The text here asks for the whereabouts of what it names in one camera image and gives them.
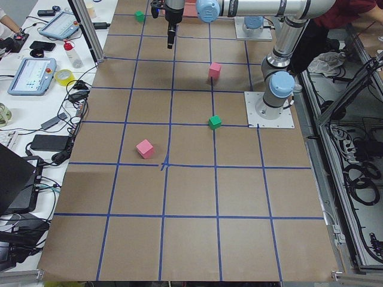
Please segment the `green cube near arm base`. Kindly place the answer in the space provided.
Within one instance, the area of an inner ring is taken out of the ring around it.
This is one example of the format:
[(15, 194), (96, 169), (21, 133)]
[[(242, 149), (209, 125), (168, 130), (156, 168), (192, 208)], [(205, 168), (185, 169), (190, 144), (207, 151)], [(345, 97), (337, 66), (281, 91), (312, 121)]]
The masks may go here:
[(222, 125), (222, 120), (218, 115), (214, 115), (209, 118), (208, 124), (211, 130), (215, 130)]

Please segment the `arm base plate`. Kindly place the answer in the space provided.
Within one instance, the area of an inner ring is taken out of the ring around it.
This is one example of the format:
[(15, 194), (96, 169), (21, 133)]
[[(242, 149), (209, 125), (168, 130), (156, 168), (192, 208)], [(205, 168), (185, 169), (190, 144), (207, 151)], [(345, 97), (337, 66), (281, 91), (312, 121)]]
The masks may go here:
[(249, 128), (293, 129), (294, 121), (288, 100), (279, 108), (271, 108), (263, 101), (263, 92), (244, 93)]
[(238, 40), (270, 42), (271, 27), (262, 16), (235, 17), (235, 32)]

